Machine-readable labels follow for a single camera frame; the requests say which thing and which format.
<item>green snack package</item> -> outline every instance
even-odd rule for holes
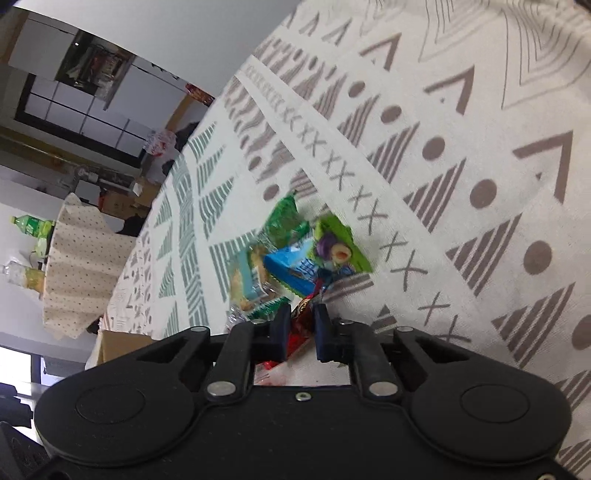
[[[294,195],[289,194],[277,202],[256,240],[274,252],[298,241],[309,231],[309,222],[297,212]]]
[[[336,215],[318,220],[314,229],[314,245],[308,257],[330,271],[348,271],[350,274],[371,272],[372,267],[353,241],[349,226],[343,225]]]

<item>table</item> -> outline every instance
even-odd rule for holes
[[[43,292],[43,325],[78,338],[104,314],[135,239],[113,233],[103,214],[70,193],[56,220]]]
[[[295,189],[374,266],[325,295],[331,314],[411,325],[557,384],[573,409],[559,458],[588,478],[589,31],[562,0],[302,3],[177,160],[111,327],[223,332],[228,258]],[[346,381],[303,357],[288,383]]]

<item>white tablecloth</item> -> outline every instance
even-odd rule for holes
[[[302,3],[177,160],[113,328],[222,332],[227,259],[296,189],[304,216],[337,214],[375,269],[326,295],[332,314],[557,384],[573,410],[559,459],[589,478],[590,35],[564,0]],[[312,358],[286,375],[347,380]]]

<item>metal bolt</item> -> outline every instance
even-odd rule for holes
[[[312,395],[310,395],[308,392],[298,392],[295,394],[295,399],[297,401],[308,401],[312,400]]]
[[[219,382],[210,383],[207,386],[207,393],[212,397],[227,397],[236,391],[236,385],[232,382],[221,380]]]
[[[369,392],[376,397],[389,397],[398,392],[398,386],[391,382],[376,382],[369,386]]]

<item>snack bag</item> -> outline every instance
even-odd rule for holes
[[[351,228],[333,214],[316,223],[307,235],[265,256],[268,272],[300,297],[317,293],[332,282],[350,275],[371,272],[371,264],[355,245]]]
[[[314,228],[314,245],[309,258],[339,277],[354,273],[371,272],[371,264],[355,245],[349,226],[343,225],[336,215],[322,217]]]
[[[293,245],[265,255],[263,263],[268,272],[281,284],[300,297],[314,291],[319,266],[308,258],[314,248],[314,237],[307,235]]]
[[[299,240],[309,230],[310,224],[297,212],[295,198],[289,194],[277,202],[256,241],[274,252]]]
[[[265,253],[262,245],[252,244],[240,250],[230,263],[230,310],[234,316],[238,309],[248,319],[265,318],[289,301],[272,285],[263,266]]]

